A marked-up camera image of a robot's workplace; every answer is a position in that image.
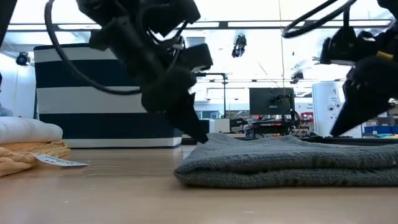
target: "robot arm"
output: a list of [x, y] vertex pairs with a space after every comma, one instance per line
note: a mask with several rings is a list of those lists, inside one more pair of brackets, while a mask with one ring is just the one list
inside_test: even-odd
[[[138, 82], [139, 91], [107, 89], [85, 77], [69, 61], [52, 29], [54, 0], [45, 7], [45, 23], [55, 50], [72, 74], [98, 90], [117, 95], [142, 93], [141, 103], [149, 113], [163, 113], [169, 123], [199, 142], [206, 142], [193, 108], [195, 94], [188, 90], [196, 84], [193, 72], [213, 65], [206, 44], [186, 48], [180, 35], [188, 24], [200, 18], [193, 0], [76, 0], [79, 10], [97, 22], [90, 48], [111, 49], [127, 73]], [[183, 24], [169, 40], [159, 40]]]
[[[285, 38], [296, 37], [320, 27], [341, 13], [344, 15], [343, 27], [324, 41], [320, 56], [321, 63], [352, 66], [343, 85], [346, 101], [331, 130], [333, 136], [339, 136], [387, 111], [393, 107], [389, 99], [398, 98], [398, 29], [395, 20], [385, 32], [378, 35], [365, 31], [356, 35], [353, 27], [349, 26], [349, 9], [356, 0], [348, 0], [319, 21], [291, 30], [299, 22], [336, 1], [326, 1], [293, 21], [282, 33]], [[377, 0], [377, 3], [397, 19], [398, 0]]]

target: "white towel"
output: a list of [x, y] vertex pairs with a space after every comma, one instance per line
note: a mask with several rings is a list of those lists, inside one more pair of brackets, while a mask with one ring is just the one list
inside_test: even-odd
[[0, 117], [0, 144], [50, 142], [62, 139], [62, 129], [36, 119]]

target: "monitor screen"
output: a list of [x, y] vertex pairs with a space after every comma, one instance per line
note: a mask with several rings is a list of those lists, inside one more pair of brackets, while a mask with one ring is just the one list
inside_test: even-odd
[[250, 114], [290, 115], [290, 99], [284, 97], [292, 95], [293, 88], [250, 88]]

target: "navy and white stripes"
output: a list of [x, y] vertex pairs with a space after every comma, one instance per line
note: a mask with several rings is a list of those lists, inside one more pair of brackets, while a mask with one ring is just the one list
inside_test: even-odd
[[[88, 44], [63, 45], [70, 60], [88, 77], [118, 90], [137, 89], [110, 50]], [[175, 147], [181, 132], [161, 114], [149, 114], [141, 95], [117, 96], [100, 92], [76, 79], [53, 46], [34, 49], [40, 120], [59, 125], [70, 147]]]

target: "desk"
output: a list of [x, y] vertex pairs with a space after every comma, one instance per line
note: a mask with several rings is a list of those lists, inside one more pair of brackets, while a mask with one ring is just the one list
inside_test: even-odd
[[394, 188], [186, 189], [172, 172], [192, 149], [72, 150], [91, 165], [0, 179], [1, 223], [397, 223]]
[[256, 134], [282, 134], [288, 135], [290, 123], [284, 121], [257, 121], [251, 124], [253, 137]]

